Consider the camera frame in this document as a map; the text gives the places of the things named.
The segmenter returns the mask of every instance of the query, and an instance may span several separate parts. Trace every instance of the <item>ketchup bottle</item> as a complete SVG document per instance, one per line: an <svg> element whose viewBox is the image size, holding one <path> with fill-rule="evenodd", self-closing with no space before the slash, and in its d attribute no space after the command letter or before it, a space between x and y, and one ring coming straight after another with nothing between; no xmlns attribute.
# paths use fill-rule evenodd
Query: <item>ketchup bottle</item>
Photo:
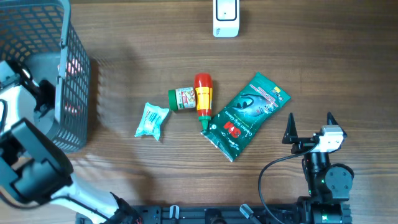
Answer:
<svg viewBox="0 0 398 224"><path fill-rule="evenodd" d="M209 120L211 119L211 102L213 100L213 82L210 74L197 74L193 87L197 94L198 119L201 121L203 129L207 129Z"/></svg>

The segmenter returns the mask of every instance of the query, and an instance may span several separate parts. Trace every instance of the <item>gray wire basket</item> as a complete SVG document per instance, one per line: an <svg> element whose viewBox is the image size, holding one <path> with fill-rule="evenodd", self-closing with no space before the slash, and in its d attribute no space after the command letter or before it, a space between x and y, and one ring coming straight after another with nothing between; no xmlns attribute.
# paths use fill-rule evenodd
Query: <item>gray wire basket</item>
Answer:
<svg viewBox="0 0 398 224"><path fill-rule="evenodd" d="M19 60L55 86L55 108L35 126L66 153L86 144L90 60L68 0L0 1L0 60Z"/></svg>

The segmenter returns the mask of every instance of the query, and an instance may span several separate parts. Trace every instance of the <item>white plastic packet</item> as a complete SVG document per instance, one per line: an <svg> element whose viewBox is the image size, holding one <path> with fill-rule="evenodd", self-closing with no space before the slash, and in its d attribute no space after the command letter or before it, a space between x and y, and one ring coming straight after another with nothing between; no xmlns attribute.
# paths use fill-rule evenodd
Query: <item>white plastic packet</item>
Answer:
<svg viewBox="0 0 398 224"><path fill-rule="evenodd" d="M134 137L142 135L152 135L156 141L160 138L160 125L168 115L170 109L160 108L159 106L151 105L150 103L145 104L144 114L142 115L141 122L136 131Z"/></svg>

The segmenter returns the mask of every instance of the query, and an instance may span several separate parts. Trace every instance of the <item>red 3m logo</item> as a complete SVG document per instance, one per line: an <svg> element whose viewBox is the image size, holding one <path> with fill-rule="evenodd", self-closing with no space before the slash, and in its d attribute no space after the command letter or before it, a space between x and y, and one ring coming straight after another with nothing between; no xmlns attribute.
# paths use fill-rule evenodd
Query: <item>red 3m logo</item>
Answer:
<svg viewBox="0 0 398 224"><path fill-rule="evenodd" d="M238 138L242 132L241 130L239 130L237 127L234 126L233 123L231 123L230 121L228 121L225 125L224 125L224 129L227 129L228 132L232 135L232 137L234 138Z"/></svg>

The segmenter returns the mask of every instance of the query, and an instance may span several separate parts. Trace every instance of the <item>wood grain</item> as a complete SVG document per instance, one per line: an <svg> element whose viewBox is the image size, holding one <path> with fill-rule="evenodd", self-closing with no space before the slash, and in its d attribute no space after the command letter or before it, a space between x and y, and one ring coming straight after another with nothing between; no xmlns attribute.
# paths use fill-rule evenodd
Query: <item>wood grain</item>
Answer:
<svg viewBox="0 0 398 224"><path fill-rule="evenodd" d="M72 22L92 58L89 140L70 155L75 172L132 204L260 204L257 178L289 155L280 143L287 115L299 135L318 131L331 111L348 133L331 161L356 173L355 223L396 223L398 213L398 3L241 1L241 30L212 36L212 3L76 4ZM171 113L159 142L135 138L145 102L168 107L167 90L215 81L214 114L256 72L292 100L266 121L236 162L200 134L195 111ZM299 159L266 172L268 202L307 195ZM22 212L0 205L1 223L73 223L56 206Z"/></svg>

